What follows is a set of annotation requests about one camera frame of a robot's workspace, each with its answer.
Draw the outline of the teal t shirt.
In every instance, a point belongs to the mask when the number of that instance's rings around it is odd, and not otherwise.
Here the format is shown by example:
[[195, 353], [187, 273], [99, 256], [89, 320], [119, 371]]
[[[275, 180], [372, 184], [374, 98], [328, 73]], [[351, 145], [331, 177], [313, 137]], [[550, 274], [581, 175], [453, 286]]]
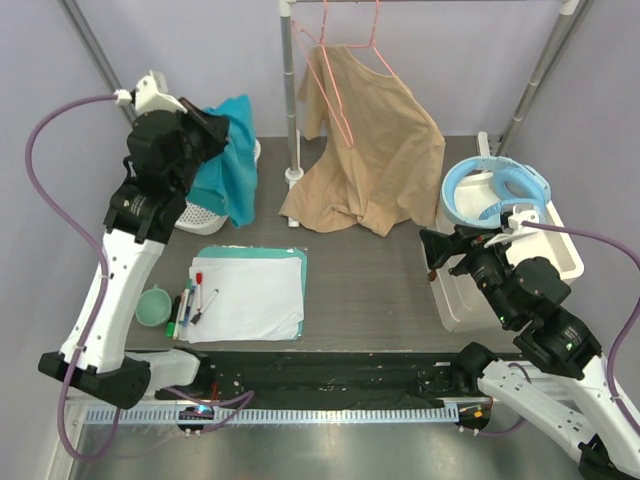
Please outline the teal t shirt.
[[228, 216], [237, 228], [244, 227], [255, 219], [258, 184], [250, 98], [228, 98], [217, 107], [206, 107], [204, 112], [230, 121], [228, 143], [219, 155], [200, 167], [187, 201], [216, 215]]

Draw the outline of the beige t shirt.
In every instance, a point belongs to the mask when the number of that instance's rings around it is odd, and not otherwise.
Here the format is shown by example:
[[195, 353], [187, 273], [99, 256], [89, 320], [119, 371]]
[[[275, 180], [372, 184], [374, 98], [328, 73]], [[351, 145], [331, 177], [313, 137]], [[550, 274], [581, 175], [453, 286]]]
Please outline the beige t shirt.
[[445, 139], [398, 78], [377, 73], [343, 46], [310, 54], [298, 99], [304, 135], [324, 152], [280, 208], [307, 229], [359, 224], [385, 237], [398, 223], [436, 217]]

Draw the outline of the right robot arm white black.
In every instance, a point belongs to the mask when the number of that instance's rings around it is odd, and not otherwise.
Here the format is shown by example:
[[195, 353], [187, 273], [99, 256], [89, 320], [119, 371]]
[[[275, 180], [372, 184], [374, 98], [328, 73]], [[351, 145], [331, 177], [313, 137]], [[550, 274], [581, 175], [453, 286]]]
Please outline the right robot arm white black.
[[563, 308], [571, 288], [554, 265], [540, 256], [512, 265], [506, 255], [511, 243], [499, 240], [499, 233], [457, 225], [451, 234], [423, 229], [419, 237], [430, 272], [459, 257], [450, 274], [473, 279], [501, 327], [515, 333], [523, 359], [575, 406], [527, 382], [477, 342], [451, 361], [453, 391], [505, 404], [560, 446], [585, 479], [638, 478], [639, 411], [625, 402], [613, 355], [605, 355], [589, 327]]

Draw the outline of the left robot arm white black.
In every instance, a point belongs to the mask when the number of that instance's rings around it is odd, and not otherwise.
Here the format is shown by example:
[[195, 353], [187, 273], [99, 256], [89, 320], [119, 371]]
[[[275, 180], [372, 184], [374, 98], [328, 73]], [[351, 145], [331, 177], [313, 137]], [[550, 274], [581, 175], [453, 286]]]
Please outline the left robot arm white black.
[[41, 355], [42, 374], [121, 409], [132, 408], [149, 390], [179, 386], [193, 399], [211, 391], [204, 355], [182, 347], [128, 355], [125, 343], [195, 176], [223, 152], [229, 126], [226, 116], [189, 102], [136, 118], [126, 140], [126, 177], [111, 196], [97, 246], [102, 258], [72, 332], [59, 350]]

